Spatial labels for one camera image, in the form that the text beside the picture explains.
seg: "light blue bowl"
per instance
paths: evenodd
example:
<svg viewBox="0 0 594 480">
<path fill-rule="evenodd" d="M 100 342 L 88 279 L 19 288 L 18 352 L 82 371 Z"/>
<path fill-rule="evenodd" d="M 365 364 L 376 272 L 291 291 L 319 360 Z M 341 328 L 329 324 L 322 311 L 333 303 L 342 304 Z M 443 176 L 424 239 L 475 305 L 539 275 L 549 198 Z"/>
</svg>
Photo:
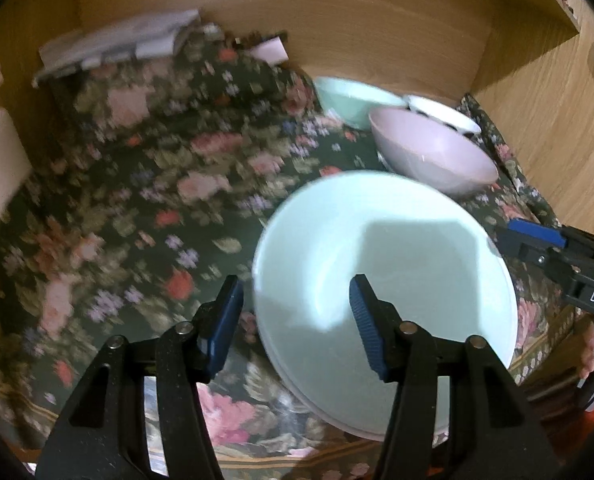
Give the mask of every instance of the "light blue bowl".
<svg viewBox="0 0 594 480">
<path fill-rule="evenodd" d="M 345 124 L 359 130 L 370 130 L 368 113 L 376 106 L 401 106 L 407 101 L 398 95 L 338 77 L 315 78 L 315 90 L 324 113 L 333 112 Z"/>
</svg>

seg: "white bowl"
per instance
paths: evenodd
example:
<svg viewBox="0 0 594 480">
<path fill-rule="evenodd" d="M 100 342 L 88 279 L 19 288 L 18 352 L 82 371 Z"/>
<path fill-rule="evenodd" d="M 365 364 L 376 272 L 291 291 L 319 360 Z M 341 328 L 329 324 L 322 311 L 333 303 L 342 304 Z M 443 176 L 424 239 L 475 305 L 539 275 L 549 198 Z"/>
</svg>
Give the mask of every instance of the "white bowl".
<svg viewBox="0 0 594 480">
<path fill-rule="evenodd" d="M 447 126 L 402 108 L 370 112 L 379 153 L 389 167 L 451 196 L 465 196 L 497 181 L 493 160 Z"/>
<path fill-rule="evenodd" d="M 382 440 L 396 389 L 363 350 L 348 300 L 358 273 L 403 319 L 457 341 L 480 334 L 512 359 L 517 309 L 503 259 L 472 216 L 413 180 L 351 171 L 302 187 L 270 219 L 252 272 L 259 334 L 280 377 L 349 433 Z M 438 432 L 448 396 L 440 381 Z"/>
<path fill-rule="evenodd" d="M 481 128 L 475 121 L 454 108 L 419 95 L 404 95 L 404 99 L 413 112 L 426 115 L 435 121 L 446 124 L 446 126 L 454 128 L 461 135 L 481 133 Z"/>
</svg>

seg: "floral fabric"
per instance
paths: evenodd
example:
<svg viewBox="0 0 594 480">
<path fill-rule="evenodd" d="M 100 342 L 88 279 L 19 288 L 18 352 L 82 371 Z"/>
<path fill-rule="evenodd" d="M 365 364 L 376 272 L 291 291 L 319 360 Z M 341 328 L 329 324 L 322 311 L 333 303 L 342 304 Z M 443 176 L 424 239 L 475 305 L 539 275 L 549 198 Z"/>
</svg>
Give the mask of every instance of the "floral fabric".
<svg viewBox="0 0 594 480">
<path fill-rule="evenodd" d="M 209 27 L 175 59 L 62 82 L 77 134 L 0 221 L 0 431 L 12 444 L 42 446 L 110 335 L 158 336 L 237 274 L 247 290 L 231 352 L 199 388 L 226 478 L 340 480 L 375 465 L 378 443 L 325 424 L 281 383 L 250 304 L 251 261 L 273 211 L 314 179 L 383 170 L 373 138 L 320 115 L 306 78 L 226 50 Z M 461 205 L 489 230 L 533 211 L 555 222 L 485 113 L 469 96 L 463 107 L 484 130 L 475 141 L 508 174 Z M 509 267 L 519 382 L 569 325 L 548 280 Z M 153 384 L 148 439 L 153 468 L 164 470 Z"/>
<path fill-rule="evenodd" d="M 528 183 L 512 149 L 476 99 L 467 94 L 459 110 L 481 127 L 481 134 L 475 135 L 472 140 L 493 158 L 500 170 L 496 184 L 473 198 L 462 200 L 461 206 L 493 238 L 494 227 L 506 225 L 513 218 L 560 227 L 554 211 L 539 191 Z M 570 332 L 574 309 L 561 305 L 560 288 L 547 279 L 541 269 L 528 268 L 513 258 L 505 260 L 518 301 L 517 342 L 510 373 L 520 384 Z"/>
</svg>

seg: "screw head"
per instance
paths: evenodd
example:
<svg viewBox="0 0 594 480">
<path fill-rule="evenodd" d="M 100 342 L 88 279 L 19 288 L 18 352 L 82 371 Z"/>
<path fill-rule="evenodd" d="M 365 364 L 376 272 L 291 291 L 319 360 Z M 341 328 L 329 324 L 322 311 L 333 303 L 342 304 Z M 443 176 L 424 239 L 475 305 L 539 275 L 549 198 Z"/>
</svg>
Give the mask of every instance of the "screw head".
<svg viewBox="0 0 594 480">
<path fill-rule="evenodd" d="M 469 341 L 472 346 L 474 346 L 475 348 L 479 348 L 479 349 L 485 348 L 486 345 L 488 344 L 486 342 L 486 340 L 484 338 L 482 338 L 482 336 L 480 336 L 480 335 L 471 336 Z"/>
<path fill-rule="evenodd" d="M 399 325 L 399 329 L 406 335 L 414 334 L 417 331 L 417 325 L 412 321 L 404 321 Z"/>
<path fill-rule="evenodd" d="M 175 332 L 179 335 L 190 334 L 193 330 L 193 324 L 190 321 L 180 321 L 175 325 Z"/>
<path fill-rule="evenodd" d="M 109 348 L 112 348 L 113 350 L 118 349 L 120 346 L 122 346 L 126 341 L 126 338 L 122 335 L 114 335 L 111 338 L 108 339 L 108 341 L 106 341 L 106 344 L 108 345 Z"/>
</svg>

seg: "red flower print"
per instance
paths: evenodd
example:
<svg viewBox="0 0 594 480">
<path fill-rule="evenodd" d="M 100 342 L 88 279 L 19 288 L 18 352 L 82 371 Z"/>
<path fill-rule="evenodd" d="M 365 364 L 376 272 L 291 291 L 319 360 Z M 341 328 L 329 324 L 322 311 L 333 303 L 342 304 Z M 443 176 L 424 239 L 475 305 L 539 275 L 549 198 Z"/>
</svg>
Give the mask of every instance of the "red flower print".
<svg viewBox="0 0 594 480">
<path fill-rule="evenodd" d="M 131 148 L 134 148 L 135 146 L 139 146 L 141 143 L 142 143 L 142 138 L 139 135 L 134 135 L 133 137 L 130 137 L 126 141 L 126 145 L 130 146 Z"/>
<path fill-rule="evenodd" d="M 226 106 L 231 102 L 231 97 L 226 94 L 221 94 L 218 98 L 215 99 L 214 102 L 217 106 Z"/>
<path fill-rule="evenodd" d="M 229 153 L 240 147 L 244 138 L 241 134 L 201 134 L 190 143 L 193 151 L 199 155 L 210 156 L 217 153 Z"/>
<path fill-rule="evenodd" d="M 168 209 L 160 211 L 155 216 L 155 227 L 167 227 L 169 225 L 177 225 L 181 221 L 179 211 L 175 209 Z"/>
<path fill-rule="evenodd" d="M 193 277 L 187 270 L 173 269 L 173 275 L 165 284 L 166 292 L 173 300 L 187 300 L 195 288 Z"/>
<path fill-rule="evenodd" d="M 217 54 L 217 57 L 219 58 L 219 61 L 224 63 L 229 61 L 235 61 L 238 58 L 237 52 L 235 52 L 232 48 L 220 49 L 219 53 Z"/>
<path fill-rule="evenodd" d="M 321 176 L 330 176 L 334 175 L 335 173 L 341 173 L 341 170 L 335 166 L 324 166 L 319 170 L 319 174 Z"/>
<path fill-rule="evenodd" d="M 55 363 L 53 364 L 53 371 L 55 371 L 55 373 L 59 377 L 59 380 L 62 382 L 64 386 L 66 386 L 67 388 L 70 388 L 72 386 L 73 373 L 71 367 L 69 367 L 66 361 L 62 361 L 61 359 L 59 361 L 55 361 Z"/>
</svg>

